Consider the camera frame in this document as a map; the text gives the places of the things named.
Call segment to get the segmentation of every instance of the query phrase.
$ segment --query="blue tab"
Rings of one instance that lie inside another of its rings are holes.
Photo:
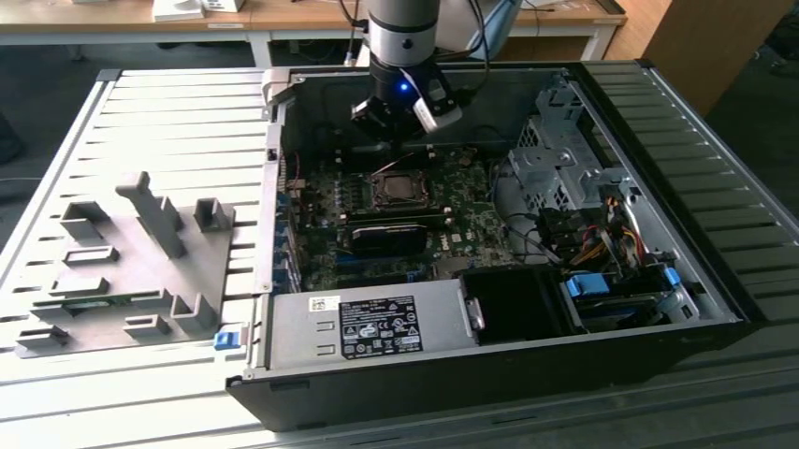
[[[575,278],[571,278],[565,282],[565,288],[569,289],[569,295],[571,295],[571,297],[579,297],[579,285],[576,285]]]
[[[665,268],[664,274],[665,274],[665,279],[669,280],[671,285],[679,285],[679,283],[683,282],[679,279],[679,273],[676,272],[676,270],[673,268]]]
[[[213,349],[221,351],[240,348],[239,334],[239,332],[217,332],[213,336]]]
[[[600,273],[576,274],[565,282],[572,297],[601,295],[611,292],[611,287]]]

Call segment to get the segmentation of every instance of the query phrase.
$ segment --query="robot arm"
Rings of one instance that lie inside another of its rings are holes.
[[[476,89],[453,90],[436,64],[437,43],[456,56],[491,58],[520,1],[367,0],[372,94],[352,121],[369,137],[399,146],[460,119]]]

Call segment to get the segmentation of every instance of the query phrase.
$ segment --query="warning label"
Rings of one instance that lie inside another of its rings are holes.
[[[385,297],[339,304],[344,358],[421,351],[413,297]]]

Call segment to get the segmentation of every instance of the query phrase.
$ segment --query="red wire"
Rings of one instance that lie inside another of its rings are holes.
[[[583,232],[583,243],[585,243],[585,240],[588,240],[588,233],[591,232],[592,229],[597,229],[599,226],[596,226],[596,224],[592,224],[591,226],[588,226],[588,228],[585,229],[585,232]]]
[[[644,244],[640,241],[640,236],[637,235],[637,233],[635,231],[632,231],[631,229],[628,229],[624,226],[621,226],[621,230],[629,232],[635,236],[635,249],[637,250],[637,258],[643,262],[645,251],[644,251]]]

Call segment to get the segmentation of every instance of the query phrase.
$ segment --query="desk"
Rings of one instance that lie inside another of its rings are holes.
[[[335,0],[247,0],[237,13],[207,12],[204,19],[177,22],[153,22],[151,4],[151,0],[83,5],[71,0],[2,0],[0,45],[248,41],[256,66],[271,67],[272,40],[349,37]],[[608,14],[595,0],[569,4],[571,9],[539,12],[537,17],[520,11],[511,36],[584,36],[581,59],[601,59],[625,18]]]
[[[629,20],[607,59],[644,58],[707,114],[792,0],[616,0]]]

